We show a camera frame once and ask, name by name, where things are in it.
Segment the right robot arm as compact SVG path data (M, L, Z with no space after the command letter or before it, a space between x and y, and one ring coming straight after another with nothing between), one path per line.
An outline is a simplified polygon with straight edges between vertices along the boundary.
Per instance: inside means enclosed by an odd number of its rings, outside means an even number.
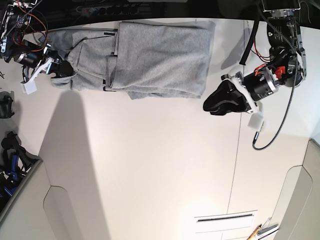
M33 81L38 74L57 78L72 75L71 65L53 49L46 19L35 8L40 0L2 0L0 2L0 58L22 65L22 83Z

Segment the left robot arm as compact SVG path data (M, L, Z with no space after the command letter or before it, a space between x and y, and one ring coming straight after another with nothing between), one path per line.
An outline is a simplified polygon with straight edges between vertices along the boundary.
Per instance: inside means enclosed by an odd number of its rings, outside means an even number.
M220 85L204 101L203 110L213 116L249 113L248 126L256 131L252 148L258 151L270 146L269 143L256 146L265 121L262 99L275 94L281 86L294 92L306 79L307 64L300 24L295 17L295 12L301 9L300 2L258 0L256 5L257 16L239 64L245 66L250 52L255 53L262 64L248 75L240 71L222 75ZM262 56L257 50L256 34L260 20L267 24L268 56Z

